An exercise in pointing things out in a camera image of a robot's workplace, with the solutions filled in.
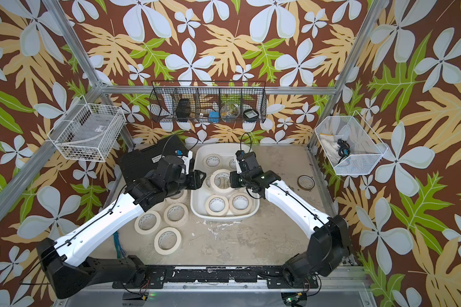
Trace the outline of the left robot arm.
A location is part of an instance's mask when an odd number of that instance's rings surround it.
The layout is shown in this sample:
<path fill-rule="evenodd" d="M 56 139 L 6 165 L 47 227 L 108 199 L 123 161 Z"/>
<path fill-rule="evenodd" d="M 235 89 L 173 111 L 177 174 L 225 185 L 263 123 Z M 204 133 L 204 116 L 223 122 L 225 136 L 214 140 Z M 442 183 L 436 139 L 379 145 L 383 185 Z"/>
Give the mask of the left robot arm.
<path fill-rule="evenodd" d="M 206 174 L 193 169 L 192 159 L 192 151 L 162 156 L 156 169 L 130 182 L 112 204 L 92 219 L 56 240 L 40 242 L 40 266 L 57 298 L 69 298 L 99 283 L 142 283 L 145 264 L 138 257 L 101 260 L 90 254 L 124 225 L 167 198 L 184 190 L 200 189 Z"/>

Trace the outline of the white plastic storage tray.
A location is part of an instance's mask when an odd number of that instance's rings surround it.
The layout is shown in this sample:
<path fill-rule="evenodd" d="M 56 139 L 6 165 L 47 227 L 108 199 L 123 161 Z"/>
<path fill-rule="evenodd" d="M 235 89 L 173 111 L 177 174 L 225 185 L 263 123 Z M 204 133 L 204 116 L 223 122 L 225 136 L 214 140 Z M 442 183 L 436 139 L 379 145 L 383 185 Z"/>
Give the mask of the white plastic storage tray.
<path fill-rule="evenodd" d="M 195 169 L 204 171 L 207 177 L 206 177 L 205 183 L 203 183 L 203 186 L 200 189 L 197 189 L 191 192 L 190 208 L 197 217 L 200 217 L 204 220 L 209 220 L 209 221 L 231 222 L 231 221 L 241 221 L 241 220 L 247 219 L 253 216 L 255 213 L 257 213 L 259 206 L 260 206 L 260 200 L 255 195 L 250 196 L 245 188 L 235 188 L 235 190 L 229 194 L 217 194 L 217 195 L 225 196 L 229 200 L 230 196 L 234 193 L 248 194 L 249 197 L 251 197 L 252 204 L 253 204 L 251 213 L 243 215 L 243 216 L 234 216 L 230 212 L 230 210 L 228 210 L 225 216 L 217 217 L 217 216 L 209 216 L 205 210 L 205 204 L 206 204 L 207 199 L 211 195 L 216 194 L 215 191 L 210 186 L 210 177 L 212 173 L 216 170 L 221 170 L 221 169 L 226 169 L 226 170 L 229 170 L 230 172 L 235 171 L 235 170 L 230 169 L 229 161 L 231 159 L 235 160 L 235 155 L 238 150 L 244 150 L 248 152 L 250 151 L 250 147 L 247 145 L 239 145 L 237 143 L 215 143 L 215 144 L 203 145 L 201 148 L 198 149 L 196 153 L 196 158 L 195 158 Z M 204 165 L 203 163 L 204 158 L 210 154 L 218 154 L 223 158 L 222 165 L 220 166 L 219 169 L 207 168 Z"/>

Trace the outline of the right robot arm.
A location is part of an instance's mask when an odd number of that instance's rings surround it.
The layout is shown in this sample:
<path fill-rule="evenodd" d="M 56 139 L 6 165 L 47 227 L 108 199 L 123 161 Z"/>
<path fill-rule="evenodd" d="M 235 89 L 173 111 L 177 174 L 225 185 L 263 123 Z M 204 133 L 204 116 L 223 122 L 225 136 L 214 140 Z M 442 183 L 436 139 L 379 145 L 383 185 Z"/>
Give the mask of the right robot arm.
<path fill-rule="evenodd" d="M 232 188 L 258 194 L 286 213 L 309 239 L 307 250 L 290 258 L 281 278 L 290 287 L 301 285 L 308 276 L 327 277 L 351 255 L 348 223 L 340 215 L 331 217 L 308 204 L 273 171 L 263 171 L 256 153 L 235 153 L 236 170 L 230 173 Z"/>

